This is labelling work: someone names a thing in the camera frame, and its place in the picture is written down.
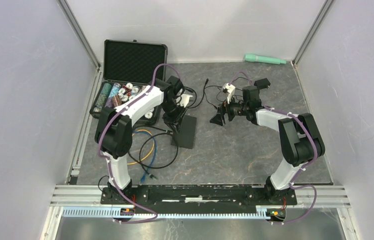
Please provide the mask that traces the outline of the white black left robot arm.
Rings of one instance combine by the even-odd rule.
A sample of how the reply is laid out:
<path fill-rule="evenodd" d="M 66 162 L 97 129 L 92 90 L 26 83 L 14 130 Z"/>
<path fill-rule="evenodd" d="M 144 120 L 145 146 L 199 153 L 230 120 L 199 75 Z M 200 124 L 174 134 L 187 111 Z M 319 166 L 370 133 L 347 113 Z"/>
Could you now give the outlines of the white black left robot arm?
<path fill-rule="evenodd" d="M 171 76 L 166 81 L 155 79 L 128 102 L 114 108 L 105 107 L 101 111 L 95 141 L 98 143 L 98 155 L 105 159 L 108 167 L 109 184 L 115 188 L 112 196 L 120 204 L 126 204 L 132 198 L 127 157 L 133 143 L 134 125 L 149 110 L 160 106 L 164 111 L 164 123 L 172 133 L 179 132 L 187 111 L 179 104 L 178 94 L 182 89 L 183 84 L 178 77 Z"/>

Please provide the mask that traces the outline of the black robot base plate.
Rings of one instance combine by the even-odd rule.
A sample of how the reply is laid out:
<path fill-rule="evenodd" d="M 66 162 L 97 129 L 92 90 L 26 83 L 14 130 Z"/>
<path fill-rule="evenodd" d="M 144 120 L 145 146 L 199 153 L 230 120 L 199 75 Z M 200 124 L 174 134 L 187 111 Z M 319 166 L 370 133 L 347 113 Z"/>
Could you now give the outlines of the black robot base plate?
<path fill-rule="evenodd" d="M 131 205 L 137 214 L 253 214 L 257 206 L 295 206 L 294 190 L 268 197 L 263 185 L 182 184 L 133 185 L 118 193 L 114 187 L 102 190 L 102 205 Z"/>

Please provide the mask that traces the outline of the black router box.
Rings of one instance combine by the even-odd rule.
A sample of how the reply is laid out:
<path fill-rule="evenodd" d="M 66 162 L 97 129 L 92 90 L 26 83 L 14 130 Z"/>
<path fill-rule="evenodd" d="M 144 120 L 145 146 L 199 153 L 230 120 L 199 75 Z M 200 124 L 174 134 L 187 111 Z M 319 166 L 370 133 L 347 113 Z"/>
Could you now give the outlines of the black router box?
<path fill-rule="evenodd" d="M 186 115 L 180 126 L 180 131 L 175 134 L 175 140 L 180 148 L 193 149 L 195 146 L 197 118 Z"/>

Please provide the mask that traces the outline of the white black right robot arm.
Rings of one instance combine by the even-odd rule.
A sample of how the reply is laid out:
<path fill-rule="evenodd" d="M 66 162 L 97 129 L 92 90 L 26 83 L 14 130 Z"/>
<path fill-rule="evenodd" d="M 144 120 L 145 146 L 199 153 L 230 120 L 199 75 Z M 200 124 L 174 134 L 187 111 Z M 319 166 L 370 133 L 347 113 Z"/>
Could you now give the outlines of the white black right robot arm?
<path fill-rule="evenodd" d="M 227 83 L 222 92 L 227 95 L 218 107 L 210 123 L 224 126 L 236 116 L 245 117 L 254 125 L 278 132 L 283 159 L 276 171 L 265 182 L 264 199 L 277 204 L 287 190 L 294 188 L 294 181 L 306 167 L 325 153 L 325 145 L 315 119 L 310 113 L 293 114 L 266 106 L 260 99 L 256 86 L 242 89 L 243 100 L 236 102 L 236 88 Z"/>

